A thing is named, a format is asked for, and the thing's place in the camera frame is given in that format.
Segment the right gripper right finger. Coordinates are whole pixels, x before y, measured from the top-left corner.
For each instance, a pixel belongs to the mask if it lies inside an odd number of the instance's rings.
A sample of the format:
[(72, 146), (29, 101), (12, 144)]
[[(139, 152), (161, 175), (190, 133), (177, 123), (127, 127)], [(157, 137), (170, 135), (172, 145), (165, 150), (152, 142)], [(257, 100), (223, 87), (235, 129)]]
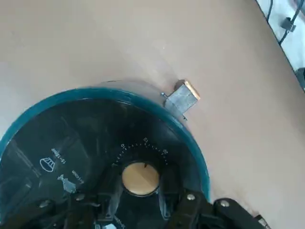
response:
[(159, 168), (160, 229), (267, 229), (260, 214), (253, 216), (237, 201), (209, 201), (206, 166), (166, 163)]

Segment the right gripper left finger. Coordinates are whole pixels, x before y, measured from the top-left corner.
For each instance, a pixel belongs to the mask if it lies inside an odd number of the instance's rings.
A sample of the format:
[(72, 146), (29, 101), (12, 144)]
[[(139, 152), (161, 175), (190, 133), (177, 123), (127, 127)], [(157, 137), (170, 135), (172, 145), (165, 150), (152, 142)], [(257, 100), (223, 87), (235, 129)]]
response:
[(72, 166), (57, 175), (58, 203), (39, 216), (37, 229), (121, 229), (117, 216), (121, 200), (121, 166)]

